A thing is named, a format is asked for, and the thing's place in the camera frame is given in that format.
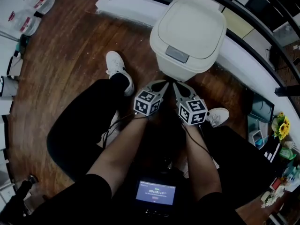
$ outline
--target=wooden floor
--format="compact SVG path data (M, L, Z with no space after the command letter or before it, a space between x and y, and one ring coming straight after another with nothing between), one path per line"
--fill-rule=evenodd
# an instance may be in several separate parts
M118 51L137 89L162 74L149 44L150 28L104 14L95 14L97 0L56 0L31 38L24 57L19 91L9 115L9 160L15 181L29 173L52 197L72 181L51 160L46 136L67 105L97 79L107 78L105 55ZM208 109L225 107L227 122L246 137L242 113L243 86L214 65L188 84L205 99ZM259 200L239 209L248 224L262 224L269 210Z

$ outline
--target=black cable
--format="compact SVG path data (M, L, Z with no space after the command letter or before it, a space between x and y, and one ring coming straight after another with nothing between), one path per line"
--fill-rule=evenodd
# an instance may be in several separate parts
M119 119L119 120L116 120L116 121L108 128L108 130L104 133L104 136L103 136L103 139L104 139L104 140L103 140L103 149L106 148L107 138L108 138L108 137L109 137L109 136L110 136L117 128L115 128L115 129L109 134L110 129L111 129L116 123L121 122L122 120L124 120L124 119L126 119L126 118L128 118L129 116L134 115L134 114L135 114L135 113L131 113L131 114L129 114L129 115L127 115L127 116L125 116L125 117ZM140 118L133 118L132 120L135 120L135 119L142 119L142 118L147 118L147 119L149 119L149 117L140 117ZM200 146L203 150L205 150L205 151L208 153L209 156L211 156L211 155L210 155L210 152L208 152L208 150L207 150L205 147L203 147L202 145L200 145L199 143L197 143L197 142L195 141L195 139L192 138L192 136L191 136L191 134L188 132L187 128L186 128L185 126L183 126L183 128L184 128L184 130L187 132L188 136L193 140L193 142L196 143L198 146Z
M116 120L116 121L108 128L108 130L107 130L107 131L104 133L104 135L103 135L103 149L106 148L107 138L108 138L108 137L115 131L115 129L117 129L117 128L115 128L115 129L109 134L110 129L111 129L116 123L121 122L122 120L124 120L124 119L126 119L126 118L128 118L128 117L130 117L130 116L132 116L132 115L134 115L134 114L135 114L135 112L134 112L134 113L131 113L131 114L129 114L129 115L127 115L127 116L125 116L125 117L119 119L119 120ZM142 119L142 118L147 118L147 119L149 119L149 117L140 117L140 118L133 118L132 120L135 120L135 119Z
M188 132L187 128L184 125L183 125L183 129L187 132L188 136L194 141L194 143L196 143L197 145L199 145L202 149L204 149L208 153L208 155L211 156L210 152L208 152L208 150L205 147L201 146L199 143L197 143L195 141L194 138L192 138L191 134Z

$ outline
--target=white trash can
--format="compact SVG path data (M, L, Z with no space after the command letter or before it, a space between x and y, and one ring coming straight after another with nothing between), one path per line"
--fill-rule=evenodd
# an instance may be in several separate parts
M226 30L217 9L201 0L174 0L150 36L159 69L182 82L205 72L216 61Z

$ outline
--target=yellow flower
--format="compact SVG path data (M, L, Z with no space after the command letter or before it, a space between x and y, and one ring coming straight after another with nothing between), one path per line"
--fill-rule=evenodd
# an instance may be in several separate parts
M290 126L290 121L287 117L285 117L285 120L283 122L285 125L287 125L288 127Z
M279 128L279 134L281 135L282 138L285 138L285 136L288 135L289 132L290 132L290 126L283 123Z

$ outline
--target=timer display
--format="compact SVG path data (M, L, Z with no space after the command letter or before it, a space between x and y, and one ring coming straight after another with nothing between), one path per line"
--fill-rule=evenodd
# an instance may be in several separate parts
M172 205L175 189L174 186L140 181L136 199L150 203Z

